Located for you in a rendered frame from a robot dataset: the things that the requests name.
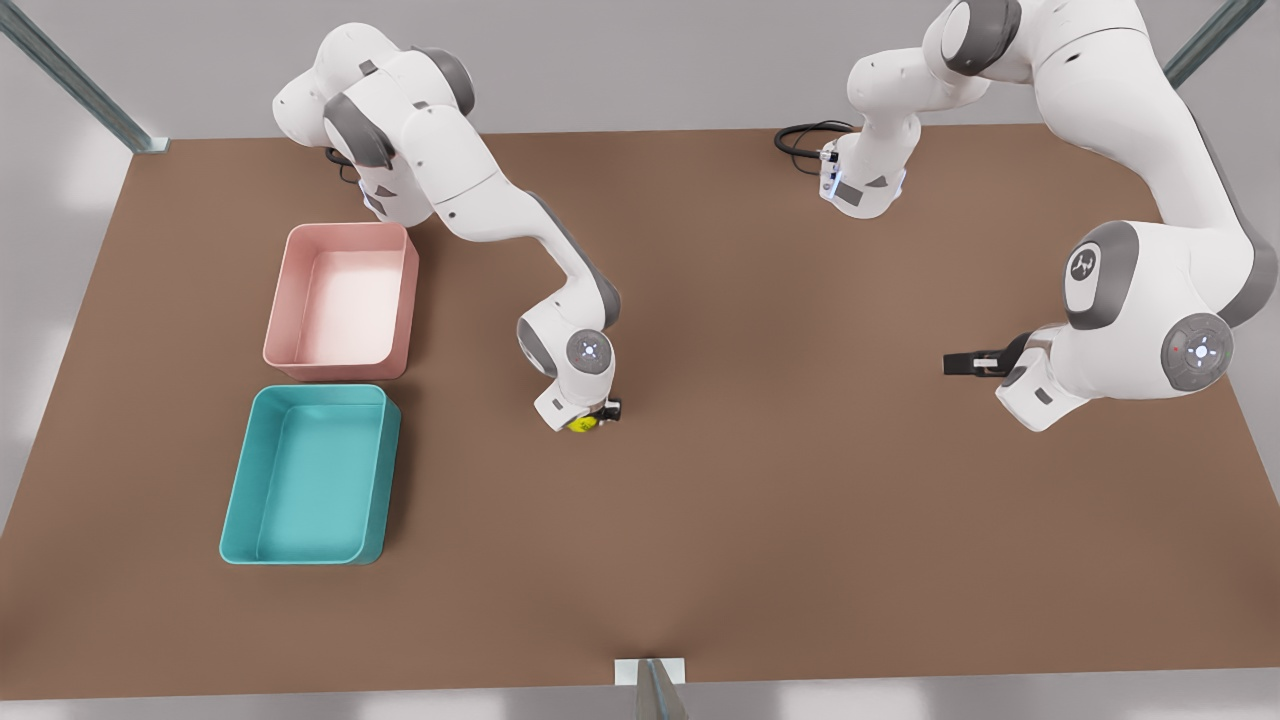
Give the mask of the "silver frame post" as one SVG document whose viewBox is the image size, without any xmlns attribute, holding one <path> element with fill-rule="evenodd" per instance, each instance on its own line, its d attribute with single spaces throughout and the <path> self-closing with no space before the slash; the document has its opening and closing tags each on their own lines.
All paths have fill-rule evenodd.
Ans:
<svg viewBox="0 0 1280 720">
<path fill-rule="evenodd" d="M 1267 0 L 1222 0 L 1215 13 L 1164 65 L 1169 83 L 1180 88 Z"/>
<path fill-rule="evenodd" d="M 161 154 L 169 149 L 170 140 L 168 137 L 155 137 L 145 131 L 13 0 L 0 0 L 0 33 L 8 37 L 131 152 L 134 155 Z"/>
<path fill-rule="evenodd" d="M 616 659 L 614 684 L 635 689 L 635 720 L 690 720 L 678 694 L 686 682 L 686 661 L 672 659 Z"/>
</svg>

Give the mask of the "pink rectangular tray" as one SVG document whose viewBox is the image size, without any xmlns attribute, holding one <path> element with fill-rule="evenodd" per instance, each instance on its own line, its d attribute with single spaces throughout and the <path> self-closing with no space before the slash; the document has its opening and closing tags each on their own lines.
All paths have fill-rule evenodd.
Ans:
<svg viewBox="0 0 1280 720">
<path fill-rule="evenodd" d="M 393 380 L 408 365 L 419 252 L 397 223 L 311 223 L 287 240 L 262 360 L 302 382 Z"/>
</svg>

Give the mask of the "teal rectangular tray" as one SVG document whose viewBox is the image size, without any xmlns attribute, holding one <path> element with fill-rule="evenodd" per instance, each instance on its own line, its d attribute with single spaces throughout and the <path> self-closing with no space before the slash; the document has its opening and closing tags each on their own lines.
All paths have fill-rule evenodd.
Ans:
<svg viewBox="0 0 1280 720">
<path fill-rule="evenodd" d="M 383 552 L 402 414 L 375 384 L 257 392 L 219 543 L 232 565 L 369 565 Z"/>
</svg>

